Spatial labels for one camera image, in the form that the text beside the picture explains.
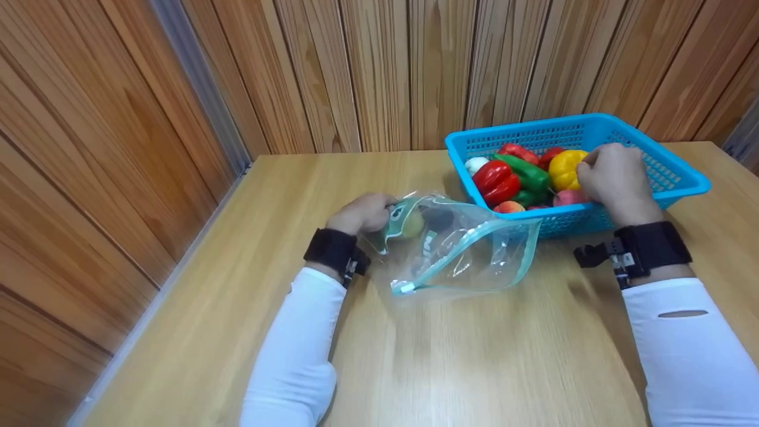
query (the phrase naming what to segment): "green bell pepper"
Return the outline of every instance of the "green bell pepper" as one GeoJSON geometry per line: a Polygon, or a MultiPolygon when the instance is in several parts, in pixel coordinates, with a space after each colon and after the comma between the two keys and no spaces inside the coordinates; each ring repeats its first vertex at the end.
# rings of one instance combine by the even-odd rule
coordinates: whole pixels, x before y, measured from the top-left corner
{"type": "Polygon", "coordinates": [[[519,183],[523,189],[540,194],[548,191],[548,187],[551,185],[551,177],[548,172],[532,163],[506,154],[494,154],[493,159],[501,160],[511,166],[512,171],[519,177],[519,183]]]}
{"type": "Polygon", "coordinates": [[[508,164],[513,173],[519,177],[521,190],[512,198],[513,201],[527,208],[542,204],[546,200],[548,188],[551,185],[551,177],[548,172],[514,156],[494,154],[493,159],[508,164]]]}

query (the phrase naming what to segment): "yellow bell pepper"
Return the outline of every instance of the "yellow bell pepper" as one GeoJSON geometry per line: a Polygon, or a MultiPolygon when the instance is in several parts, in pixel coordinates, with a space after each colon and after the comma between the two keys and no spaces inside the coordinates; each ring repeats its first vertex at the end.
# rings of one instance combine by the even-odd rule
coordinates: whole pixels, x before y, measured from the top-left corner
{"type": "Polygon", "coordinates": [[[566,150],[557,154],[548,165],[548,175],[551,177],[551,186],[556,191],[579,190],[580,183],[577,181],[577,165],[587,151],[566,150]]]}

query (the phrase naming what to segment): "wooden table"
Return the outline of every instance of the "wooden table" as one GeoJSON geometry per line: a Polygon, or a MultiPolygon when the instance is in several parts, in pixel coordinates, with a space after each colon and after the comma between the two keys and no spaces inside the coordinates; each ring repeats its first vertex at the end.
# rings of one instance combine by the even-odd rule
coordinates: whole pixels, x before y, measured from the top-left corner
{"type": "MultiPolygon", "coordinates": [[[[709,142],[667,144],[713,184],[669,212],[694,268],[759,361],[759,179],[709,142]]],[[[461,198],[444,151],[261,157],[87,425],[237,425],[259,346],[313,230],[364,191],[461,198]]],[[[644,377],[608,266],[541,242],[524,281],[389,315],[348,293],[325,425],[644,425],[644,377]]]]}

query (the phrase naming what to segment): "peach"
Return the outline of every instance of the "peach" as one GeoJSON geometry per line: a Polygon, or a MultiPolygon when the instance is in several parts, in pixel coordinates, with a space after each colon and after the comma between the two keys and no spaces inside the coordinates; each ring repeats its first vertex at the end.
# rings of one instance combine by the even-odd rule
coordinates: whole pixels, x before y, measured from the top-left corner
{"type": "Polygon", "coordinates": [[[498,206],[493,208],[493,211],[499,213],[499,214],[513,214],[515,212],[524,212],[524,206],[520,205],[519,203],[507,200],[498,206]]]}
{"type": "Polygon", "coordinates": [[[581,190],[561,190],[553,198],[553,206],[586,203],[590,201],[581,190]]]}

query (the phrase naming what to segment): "plastic zipper bag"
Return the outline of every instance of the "plastic zipper bag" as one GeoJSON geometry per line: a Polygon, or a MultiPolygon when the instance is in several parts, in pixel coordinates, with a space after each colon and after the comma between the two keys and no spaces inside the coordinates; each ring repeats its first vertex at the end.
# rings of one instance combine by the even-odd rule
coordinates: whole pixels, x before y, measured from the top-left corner
{"type": "Polygon", "coordinates": [[[504,220],[442,195],[412,194],[392,208],[383,229],[364,238],[373,249],[372,277],[392,295],[458,297],[521,280],[539,230],[540,220],[504,220]]]}

